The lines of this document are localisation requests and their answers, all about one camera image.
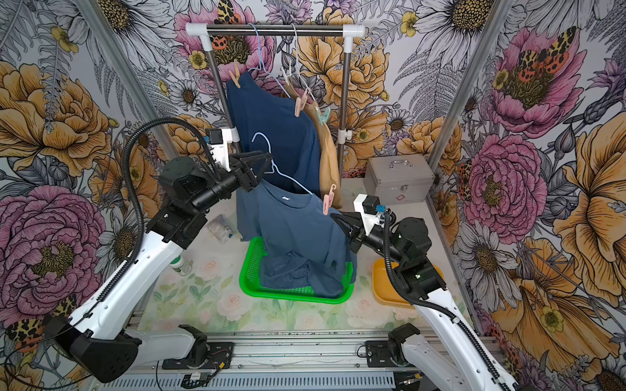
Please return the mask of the green capped bottle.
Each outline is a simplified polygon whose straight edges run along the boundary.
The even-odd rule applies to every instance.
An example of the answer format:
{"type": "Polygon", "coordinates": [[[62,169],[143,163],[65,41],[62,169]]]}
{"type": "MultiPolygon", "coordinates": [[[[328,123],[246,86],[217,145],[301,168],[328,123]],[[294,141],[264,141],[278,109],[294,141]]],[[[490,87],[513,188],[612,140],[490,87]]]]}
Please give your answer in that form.
{"type": "Polygon", "coordinates": [[[192,261],[179,256],[170,263],[170,267],[181,276],[189,275],[192,272],[192,261]]]}

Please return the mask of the metal clothes rack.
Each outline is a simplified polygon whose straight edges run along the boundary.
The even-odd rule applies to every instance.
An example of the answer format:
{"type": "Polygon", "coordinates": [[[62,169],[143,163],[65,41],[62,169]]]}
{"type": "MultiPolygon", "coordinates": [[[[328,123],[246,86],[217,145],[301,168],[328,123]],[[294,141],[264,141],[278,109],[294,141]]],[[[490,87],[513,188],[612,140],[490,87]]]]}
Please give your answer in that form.
{"type": "Polygon", "coordinates": [[[230,112],[228,110],[228,101],[223,88],[223,83],[218,71],[218,65],[212,55],[211,39],[215,36],[292,36],[292,37],[341,37],[343,39],[343,71],[342,71],[342,95],[340,102],[340,125],[337,132],[337,163],[343,163],[343,153],[345,143],[351,138],[351,132],[347,130],[347,105],[350,84],[350,61],[352,60],[352,52],[354,40],[363,38],[366,29],[359,24],[344,25],[259,25],[259,24],[206,24],[206,23],[187,23],[185,25],[186,33],[189,37],[197,37],[201,41],[202,49],[208,58],[210,71],[214,76],[216,89],[220,102],[223,104],[224,114],[227,126],[222,129],[223,144],[233,144],[237,151],[241,149],[239,145],[240,137],[238,130],[233,125],[230,112]]]}

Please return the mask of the dark navy t-shirt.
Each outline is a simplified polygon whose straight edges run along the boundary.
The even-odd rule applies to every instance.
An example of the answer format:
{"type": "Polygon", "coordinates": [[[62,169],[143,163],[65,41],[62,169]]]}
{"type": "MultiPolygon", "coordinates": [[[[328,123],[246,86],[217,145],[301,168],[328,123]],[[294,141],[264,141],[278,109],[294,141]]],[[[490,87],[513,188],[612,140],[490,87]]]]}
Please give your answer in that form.
{"type": "Polygon", "coordinates": [[[249,73],[227,81],[228,110],[245,152],[272,154],[279,171],[267,182],[293,193],[320,194],[321,149],[316,128],[305,113],[295,116],[295,102],[264,91],[249,73]]]}

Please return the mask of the teal clothespin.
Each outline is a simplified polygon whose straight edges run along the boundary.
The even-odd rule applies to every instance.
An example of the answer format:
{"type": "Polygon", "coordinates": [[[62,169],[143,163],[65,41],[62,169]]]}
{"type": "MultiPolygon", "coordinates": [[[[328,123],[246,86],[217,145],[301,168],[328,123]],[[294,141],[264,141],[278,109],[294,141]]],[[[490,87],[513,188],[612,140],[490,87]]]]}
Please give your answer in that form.
{"type": "Polygon", "coordinates": [[[315,109],[316,109],[316,115],[317,115],[319,124],[320,125],[327,124],[331,116],[332,109],[326,108],[325,110],[322,110],[319,106],[316,106],[315,109]]]}

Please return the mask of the tan clothespin on navy shirt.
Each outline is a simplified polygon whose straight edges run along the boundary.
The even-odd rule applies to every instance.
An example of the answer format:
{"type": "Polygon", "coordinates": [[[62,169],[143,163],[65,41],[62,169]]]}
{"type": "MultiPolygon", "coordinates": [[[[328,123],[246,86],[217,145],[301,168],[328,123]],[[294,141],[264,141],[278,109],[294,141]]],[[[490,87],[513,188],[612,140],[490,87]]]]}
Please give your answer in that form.
{"type": "Polygon", "coordinates": [[[237,89],[241,89],[241,84],[240,84],[241,74],[239,70],[239,63],[237,61],[234,62],[233,69],[230,70],[228,73],[234,86],[237,89]]]}

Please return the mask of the slate blue t-shirt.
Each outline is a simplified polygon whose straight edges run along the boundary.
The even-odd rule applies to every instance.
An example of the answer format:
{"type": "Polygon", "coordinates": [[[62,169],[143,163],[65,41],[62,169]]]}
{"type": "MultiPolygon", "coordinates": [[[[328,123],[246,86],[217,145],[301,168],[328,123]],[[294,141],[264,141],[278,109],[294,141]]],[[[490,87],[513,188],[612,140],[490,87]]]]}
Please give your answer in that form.
{"type": "Polygon", "coordinates": [[[332,219],[337,210],[323,214],[316,195],[287,192],[263,180],[251,192],[236,194],[237,229],[244,241],[262,239],[265,255],[259,262],[263,288],[311,288],[329,299],[344,291],[343,277],[356,255],[332,219]]]}

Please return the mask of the tan t-shirt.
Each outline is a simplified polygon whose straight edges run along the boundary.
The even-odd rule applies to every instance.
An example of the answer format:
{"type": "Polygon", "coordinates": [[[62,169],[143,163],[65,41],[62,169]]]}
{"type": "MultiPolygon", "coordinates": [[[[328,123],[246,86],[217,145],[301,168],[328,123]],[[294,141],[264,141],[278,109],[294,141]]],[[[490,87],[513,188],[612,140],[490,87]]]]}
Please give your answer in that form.
{"type": "MultiPolygon", "coordinates": [[[[294,87],[284,84],[284,88],[288,91],[290,97],[295,101],[296,95],[300,94],[295,91],[294,87]]],[[[339,174],[339,167],[337,163],[337,148],[333,141],[329,127],[320,125],[316,115],[315,107],[318,104],[307,103],[303,112],[313,121],[316,127],[318,140],[320,142],[320,190],[322,196],[329,192],[331,185],[334,183],[337,185],[335,191],[335,199],[333,207],[337,210],[342,208],[342,191],[341,191],[341,175],[339,174]]]]}

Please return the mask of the white clothespin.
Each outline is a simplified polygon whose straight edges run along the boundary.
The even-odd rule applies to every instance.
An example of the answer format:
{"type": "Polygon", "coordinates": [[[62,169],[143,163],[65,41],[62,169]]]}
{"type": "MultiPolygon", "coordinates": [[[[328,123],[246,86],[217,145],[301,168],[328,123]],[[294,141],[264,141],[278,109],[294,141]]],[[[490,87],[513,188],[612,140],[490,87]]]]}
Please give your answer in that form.
{"type": "Polygon", "coordinates": [[[288,86],[291,86],[292,85],[292,81],[291,81],[292,73],[286,68],[282,68],[281,73],[282,73],[283,78],[285,79],[285,84],[288,86]]]}

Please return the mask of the green perforated plastic basket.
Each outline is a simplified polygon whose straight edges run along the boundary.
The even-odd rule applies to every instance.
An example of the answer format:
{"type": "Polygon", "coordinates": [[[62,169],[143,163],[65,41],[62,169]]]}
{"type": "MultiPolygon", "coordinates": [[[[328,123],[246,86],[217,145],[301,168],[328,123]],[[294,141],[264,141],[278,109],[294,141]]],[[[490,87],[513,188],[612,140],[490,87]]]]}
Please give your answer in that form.
{"type": "Polygon", "coordinates": [[[352,278],[355,277],[355,270],[351,262],[347,264],[347,272],[342,277],[343,292],[336,298],[316,296],[311,287],[283,290],[265,288],[260,283],[259,270],[260,262],[266,255],[261,237],[256,237],[249,242],[239,284],[242,292],[250,297],[339,305],[347,301],[354,291],[352,278]]]}

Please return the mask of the clear plastic bag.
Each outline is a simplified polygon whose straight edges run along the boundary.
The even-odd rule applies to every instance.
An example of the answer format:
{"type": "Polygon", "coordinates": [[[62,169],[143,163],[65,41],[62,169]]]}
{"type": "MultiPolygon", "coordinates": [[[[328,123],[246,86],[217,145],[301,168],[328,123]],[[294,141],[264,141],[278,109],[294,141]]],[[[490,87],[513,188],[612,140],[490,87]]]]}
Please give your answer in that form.
{"type": "Polygon", "coordinates": [[[222,213],[208,222],[206,227],[220,244],[226,244],[236,235],[236,229],[222,213]]]}

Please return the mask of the yellow plastic tray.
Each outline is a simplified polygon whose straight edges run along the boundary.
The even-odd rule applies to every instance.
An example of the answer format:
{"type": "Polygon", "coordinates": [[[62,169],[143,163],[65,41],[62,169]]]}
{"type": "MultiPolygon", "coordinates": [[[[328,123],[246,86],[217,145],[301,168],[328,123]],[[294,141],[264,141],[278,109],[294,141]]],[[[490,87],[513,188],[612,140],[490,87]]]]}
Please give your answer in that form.
{"type": "Polygon", "coordinates": [[[372,284],[377,301],[386,306],[406,307],[419,301],[439,306],[454,304],[453,297],[440,273],[427,258],[404,263],[374,262],[372,284]]]}

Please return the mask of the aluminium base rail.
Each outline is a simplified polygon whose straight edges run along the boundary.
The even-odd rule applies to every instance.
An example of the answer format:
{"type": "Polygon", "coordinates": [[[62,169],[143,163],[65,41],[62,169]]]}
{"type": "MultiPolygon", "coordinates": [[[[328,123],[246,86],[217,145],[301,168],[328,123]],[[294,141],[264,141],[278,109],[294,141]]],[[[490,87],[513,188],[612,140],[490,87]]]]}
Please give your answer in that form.
{"type": "Polygon", "coordinates": [[[84,390],[497,390],[481,359],[469,363],[432,332],[407,337],[397,353],[387,332],[275,332],[215,335],[197,368],[181,360],[145,363],[84,390]]]}

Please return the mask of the silver metal case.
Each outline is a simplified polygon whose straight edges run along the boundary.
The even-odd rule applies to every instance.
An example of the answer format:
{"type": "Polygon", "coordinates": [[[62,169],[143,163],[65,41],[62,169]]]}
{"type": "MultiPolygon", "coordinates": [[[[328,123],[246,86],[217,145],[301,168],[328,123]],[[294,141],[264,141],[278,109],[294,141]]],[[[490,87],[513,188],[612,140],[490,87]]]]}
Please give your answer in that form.
{"type": "Polygon", "coordinates": [[[422,155],[378,156],[368,160],[365,189],[383,205],[401,205],[425,200],[434,173],[422,155]]]}

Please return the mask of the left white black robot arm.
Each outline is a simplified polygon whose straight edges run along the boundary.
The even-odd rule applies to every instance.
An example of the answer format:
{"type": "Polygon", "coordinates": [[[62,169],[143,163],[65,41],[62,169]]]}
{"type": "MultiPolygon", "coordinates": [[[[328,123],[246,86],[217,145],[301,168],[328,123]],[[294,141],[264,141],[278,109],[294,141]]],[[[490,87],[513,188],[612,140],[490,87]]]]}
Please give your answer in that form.
{"type": "Polygon", "coordinates": [[[130,256],[69,319],[56,317],[47,324],[46,337],[99,382],[115,381],[145,363],[174,360],[198,368],[208,362],[207,337],[195,327],[137,332],[127,329],[127,319],[161,273],[196,239],[210,209],[238,189],[249,192],[259,185],[272,156],[246,152],[229,161],[229,169],[218,168],[218,179],[189,156],[168,161],[159,177],[166,202],[147,226],[138,227],[130,256]]]}

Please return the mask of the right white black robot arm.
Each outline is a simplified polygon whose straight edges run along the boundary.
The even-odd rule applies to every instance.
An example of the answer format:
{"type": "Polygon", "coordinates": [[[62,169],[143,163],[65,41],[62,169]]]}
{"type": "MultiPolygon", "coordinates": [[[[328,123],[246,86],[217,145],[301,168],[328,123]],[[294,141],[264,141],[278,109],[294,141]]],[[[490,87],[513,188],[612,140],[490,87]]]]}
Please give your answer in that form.
{"type": "Polygon", "coordinates": [[[392,288],[424,318],[447,351],[430,347],[417,327],[403,325],[388,335],[393,361],[420,371],[440,390],[519,390],[513,376],[485,347],[459,311],[427,252],[431,241],[421,218],[391,223],[391,212],[373,218],[367,230],[357,212],[335,213],[350,249],[366,246],[382,255],[392,288]]]}

